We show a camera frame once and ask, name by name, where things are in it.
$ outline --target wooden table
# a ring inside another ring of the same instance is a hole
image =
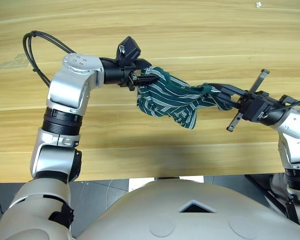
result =
[[[141,56],[191,85],[261,89],[300,99],[300,0],[0,0],[0,182],[31,179],[29,165],[48,89],[22,48],[31,30],[48,32],[79,53],[115,56],[132,36]],[[64,52],[35,38],[33,51],[50,78]],[[107,85],[91,93],[78,147],[80,180],[230,175],[283,171],[278,134],[242,121],[236,110],[199,109],[194,130],[136,107],[136,92]]]

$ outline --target white robot body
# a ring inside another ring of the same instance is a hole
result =
[[[190,205],[194,208],[187,212]],[[206,212],[193,212],[200,209]],[[300,240],[300,226],[228,188],[163,179],[123,196],[77,239],[121,236],[129,240]]]

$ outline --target green fabric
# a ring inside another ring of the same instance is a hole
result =
[[[141,76],[146,75],[159,77],[155,83],[138,87],[137,106],[148,115],[173,117],[176,123],[193,129],[196,125],[197,109],[215,105],[220,110],[231,109],[216,99],[215,93],[219,91],[207,83],[189,86],[160,67],[143,69]]]

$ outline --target robotic arm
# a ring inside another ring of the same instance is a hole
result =
[[[30,34],[35,37],[42,33],[33,31]],[[115,59],[83,55],[72,50],[67,52],[61,70],[54,75],[51,83],[45,81],[49,92],[43,124],[38,130],[31,157],[30,171],[33,180],[20,189],[2,216],[0,240],[72,239],[69,228],[74,215],[70,208],[68,182],[80,174],[82,153],[76,147],[79,145],[80,127],[90,91],[101,88],[104,84],[118,84],[133,91],[135,86],[151,84],[157,80],[155,76],[135,74],[136,70],[147,68],[151,64],[138,58],[141,50],[131,37],[119,44]],[[31,50],[28,57],[34,69],[44,79],[44,74],[32,62]],[[219,90],[217,97],[221,101],[238,109],[228,131],[232,132],[239,120],[244,119],[260,122],[279,132],[279,152],[288,179],[287,189],[291,199],[300,201],[300,110],[293,108],[294,105],[300,105],[300,101],[288,96],[277,101],[266,92],[256,92],[268,73],[263,70],[249,91],[226,84],[211,85]],[[231,101],[234,94],[240,96],[238,102]],[[207,209],[210,213],[216,213],[211,208]],[[88,231],[82,239],[92,239],[88,237],[89,234],[96,237],[92,231]]]
[[[269,93],[258,91],[258,87],[269,74],[263,69],[250,88],[242,90],[232,85],[211,83],[220,90],[217,98],[238,109],[238,113],[226,128],[233,132],[241,119],[262,123],[279,133],[278,150],[287,178],[287,191],[292,200],[300,201],[300,101],[283,95],[280,100],[269,96]],[[239,95],[237,102],[231,96]]]

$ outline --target floor tile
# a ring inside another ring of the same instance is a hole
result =
[[[97,180],[97,181],[91,181],[96,184],[101,184],[104,186],[108,186],[111,180]],[[113,179],[111,182],[111,187],[116,189],[121,189],[124,191],[128,191],[129,189],[129,179]]]
[[[71,233],[77,237],[91,222],[100,217],[126,191],[109,187],[95,182],[86,182],[83,186],[81,197],[74,212],[74,221],[71,225]]]

